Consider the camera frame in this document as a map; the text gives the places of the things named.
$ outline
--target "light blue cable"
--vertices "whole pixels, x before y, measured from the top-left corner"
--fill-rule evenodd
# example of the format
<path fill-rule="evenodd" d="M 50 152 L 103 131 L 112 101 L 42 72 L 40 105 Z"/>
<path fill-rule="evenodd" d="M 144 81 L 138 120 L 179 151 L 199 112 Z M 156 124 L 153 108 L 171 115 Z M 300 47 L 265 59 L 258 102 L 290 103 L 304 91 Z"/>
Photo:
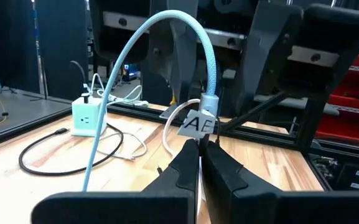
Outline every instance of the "light blue cable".
<path fill-rule="evenodd" d="M 106 111 L 106 104 L 108 102 L 109 92 L 111 90 L 111 87 L 113 86 L 114 81 L 116 80 L 116 76 L 118 74 L 119 69 L 121 68 L 121 65 L 124 62 L 125 57 L 127 56 L 129 50 L 131 50 L 132 46 L 135 44 L 135 42 L 140 38 L 140 36 L 150 28 L 153 24 L 163 20 L 163 19 L 180 19 L 181 21 L 186 22 L 198 35 L 198 38 L 200 39 L 204 52 L 205 52 L 205 58 L 207 61 L 207 75 L 208 75 L 208 82 L 207 82 L 207 92 L 208 95 L 214 95 L 215 94 L 215 86 L 217 82 L 217 69 L 215 65 L 215 55 L 212 48 L 212 44 L 210 39 L 208 38 L 207 33 L 205 32 L 204 28 L 197 22 L 196 19 L 194 19 L 189 14 L 186 14 L 182 11 L 178 10 L 166 10 L 159 12 L 152 17 L 150 17 L 130 38 L 128 43 L 125 45 L 123 51 L 120 53 L 120 55 L 117 58 L 117 61 L 113 67 L 113 70 L 111 71 L 109 81 L 107 82 L 106 88 L 105 88 L 105 94 L 102 99 L 102 104 L 99 110 L 99 117 L 98 117 L 98 124 L 96 126 L 96 134 L 95 138 L 93 140 L 93 146 L 92 151 L 90 155 L 90 160 L 88 161 L 88 165 L 86 167 L 85 171 L 85 179 L 82 190 L 86 192 L 86 189 L 88 187 L 88 183 L 91 176 L 91 169 L 93 160 L 95 158 L 96 150 L 98 149 L 101 129 L 102 129 L 102 123 L 103 123 L 103 117 L 105 116 Z"/>

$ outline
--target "wooden table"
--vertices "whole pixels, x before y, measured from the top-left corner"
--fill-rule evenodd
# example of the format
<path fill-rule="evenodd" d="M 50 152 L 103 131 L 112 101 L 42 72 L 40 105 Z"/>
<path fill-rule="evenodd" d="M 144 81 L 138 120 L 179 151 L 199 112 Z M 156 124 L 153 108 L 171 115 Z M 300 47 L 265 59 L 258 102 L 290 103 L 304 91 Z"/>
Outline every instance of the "wooden table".
<path fill-rule="evenodd" d="M 140 119 L 108 115 L 108 122 L 122 131 L 131 132 L 145 141 L 148 152 L 135 161 L 111 158 L 93 169 L 90 191 L 140 191 L 157 176 L 157 166 L 165 169 L 172 158 L 162 145 L 163 124 Z M 20 170 L 20 152 L 35 140 L 60 128 L 70 128 L 71 116 L 23 134 L 0 144 L 0 223 L 30 223 L 30 213 L 43 198 L 67 191 L 80 191 L 84 173 L 67 177 L 39 177 Z M 285 129 L 263 124 L 246 123 L 254 128 L 286 133 Z M 119 141 L 107 129 L 98 150 L 109 153 Z M 172 149 L 179 151 L 186 137 L 177 135 L 171 128 L 168 141 Z M 31 149 L 24 162 L 29 167 L 59 172 L 85 166 L 88 162 L 93 138 L 73 137 L 70 133 L 55 136 Z M 125 136 L 121 152 L 130 152 L 140 143 Z M 266 146 L 238 139 L 221 138 L 221 147 L 251 172 L 282 190 L 322 190 L 306 161 L 299 152 Z M 96 153 L 95 159 L 105 155 Z M 206 204 L 202 204 L 199 223 L 210 223 Z"/>

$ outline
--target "power strip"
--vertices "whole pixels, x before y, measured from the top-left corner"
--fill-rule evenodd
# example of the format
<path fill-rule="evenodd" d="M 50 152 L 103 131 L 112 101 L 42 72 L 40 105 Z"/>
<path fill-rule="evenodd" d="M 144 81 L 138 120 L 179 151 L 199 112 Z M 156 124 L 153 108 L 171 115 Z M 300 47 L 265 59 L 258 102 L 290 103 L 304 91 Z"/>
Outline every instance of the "power strip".
<path fill-rule="evenodd" d="M 89 93 L 83 93 L 82 97 L 76 99 L 72 103 L 72 135 L 95 137 L 101 103 L 101 98 L 91 97 L 89 96 Z M 101 133 L 106 129 L 106 114 L 107 110 L 105 112 L 105 117 L 103 118 Z"/>

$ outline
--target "black metal frame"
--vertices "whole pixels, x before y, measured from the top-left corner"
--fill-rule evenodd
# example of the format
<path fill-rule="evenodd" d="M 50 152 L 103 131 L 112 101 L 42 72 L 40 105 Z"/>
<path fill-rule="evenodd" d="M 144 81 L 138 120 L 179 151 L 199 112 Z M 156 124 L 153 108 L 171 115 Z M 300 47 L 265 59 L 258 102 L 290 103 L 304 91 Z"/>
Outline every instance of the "black metal frame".
<path fill-rule="evenodd" d="M 136 107 L 130 105 L 113 105 L 108 107 L 109 113 L 120 114 L 123 116 L 129 116 L 132 118 L 144 119 L 147 121 L 157 122 L 164 124 L 166 119 L 160 118 L 159 115 L 162 113 L 160 110 Z M 0 133 L 0 143 L 7 141 L 8 139 L 14 138 L 36 128 L 39 128 L 51 121 L 58 120 L 64 116 L 68 116 L 72 113 L 71 108 L 64 109 L 57 113 L 45 116 L 33 122 L 23 124 L 21 126 L 9 129 L 3 133 Z M 175 119 L 172 122 L 173 126 L 180 126 L 182 121 Z M 313 173 L 318 178 L 320 184 L 325 190 L 331 190 L 329 184 L 325 181 L 320 171 L 316 168 L 310 159 L 310 154 L 333 157 L 342 162 L 351 162 L 359 164 L 359 147 L 351 146 L 348 144 L 342 144 L 338 142 L 326 141 L 326 140 L 315 140 L 310 147 L 300 148 L 296 144 L 296 136 L 290 136 L 287 134 L 274 133 L 271 131 L 265 131 L 261 129 L 249 128 L 249 127 L 237 127 L 233 130 L 223 130 L 220 133 L 222 136 L 230 138 L 241 139 L 245 141 L 252 141 L 261 144 L 267 144 L 274 147 L 281 147 L 302 153 L 306 159 L 308 165 L 312 169 Z"/>

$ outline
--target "power adapter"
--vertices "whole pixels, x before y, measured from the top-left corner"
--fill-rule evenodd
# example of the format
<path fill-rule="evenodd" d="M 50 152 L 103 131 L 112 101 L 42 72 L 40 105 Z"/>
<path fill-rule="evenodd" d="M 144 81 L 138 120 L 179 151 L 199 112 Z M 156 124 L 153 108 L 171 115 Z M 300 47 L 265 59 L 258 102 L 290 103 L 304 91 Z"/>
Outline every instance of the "power adapter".
<path fill-rule="evenodd" d="M 73 129 L 72 135 L 95 137 L 101 98 L 94 98 L 89 93 L 83 93 L 72 103 Z M 106 129 L 106 114 L 103 118 L 101 133 Z"/>

